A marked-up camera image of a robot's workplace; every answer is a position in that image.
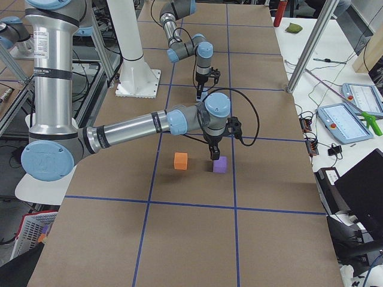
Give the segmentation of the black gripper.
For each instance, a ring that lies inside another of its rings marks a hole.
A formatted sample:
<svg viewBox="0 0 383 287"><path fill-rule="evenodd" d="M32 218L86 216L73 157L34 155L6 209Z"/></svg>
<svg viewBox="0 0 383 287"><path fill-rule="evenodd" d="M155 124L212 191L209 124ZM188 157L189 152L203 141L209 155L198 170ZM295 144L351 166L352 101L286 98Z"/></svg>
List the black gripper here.
<svg viewBox="0 0 383 287"><path fill-rule="evenodd" d="M219 160L220 159L220 149L218 147L218 144L221 142L223 136L222 135L212 136L209 134L204 134L203 137L209 146L210 159L212 161Z"/></svg>
<svg viewBox="0 0 383 287"><path fill-rule="evenodd" d="M208 74L200 74L200 73L195 73L195 80L197 82L197 87L196 87L196 97L200 96L203 91L205 91L204 85L208 81Z"/></svg>

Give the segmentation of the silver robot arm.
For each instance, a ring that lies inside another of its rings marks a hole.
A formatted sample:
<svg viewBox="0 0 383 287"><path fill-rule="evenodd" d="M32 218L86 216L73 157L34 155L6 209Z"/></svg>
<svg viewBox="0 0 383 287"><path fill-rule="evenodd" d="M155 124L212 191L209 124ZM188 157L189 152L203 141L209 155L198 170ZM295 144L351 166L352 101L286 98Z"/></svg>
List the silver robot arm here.
<svg viewBox="0 0 383 287"><path fill-rule="evenodd" d="M181 28L176 21L194 14L195 11L195 1L169 1L160 11L160 25L168 39L167 55L170 62L176 63L191 56L196 58L196 100L200 101L207 95L205 83L209 78L217 83L220 73L211 66L214 47L204 35L197 33L187 42L181 39Z"/></svg>
<svg viewBox="0 0 383 287"><path fill-rule="evenodd" d="M131 120L96 126L101 100L91 104L79 126L72 113L73 37L91 30L96 20L90 1L26 1L25 14L34 30L35 111L29 143L21 155L22 167L40 181L57 181L84 158L101 149L156 133L184 135L201 130L211 158L220 156L218 144L229 132L230 100L207 93L208 78L218 77L211 66L214 48L200 33L182 41L177 20L194 14L195 1L169 1L160 11L160 25L168 40L173 63L196 57L197 103L154 111Z"/></svg>

